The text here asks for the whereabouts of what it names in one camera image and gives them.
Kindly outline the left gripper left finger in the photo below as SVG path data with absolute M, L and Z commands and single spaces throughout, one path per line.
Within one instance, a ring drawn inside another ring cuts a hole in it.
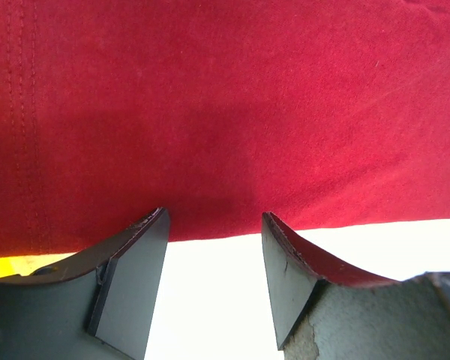
M 30 275 L 0 278 L 0 359 L 143 359 L 170 216 L 156 208 Z

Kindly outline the dark red t shirt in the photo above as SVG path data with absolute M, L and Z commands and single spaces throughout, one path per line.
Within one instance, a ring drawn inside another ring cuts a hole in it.
M 0 1 L 0 257 L 450 218 L 450 1 Z

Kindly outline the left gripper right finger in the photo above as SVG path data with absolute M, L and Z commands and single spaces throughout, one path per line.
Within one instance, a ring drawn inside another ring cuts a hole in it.
M 262 215 L 277 348 L 286 359 L 450 359 L 450 272 L 397 281 Z

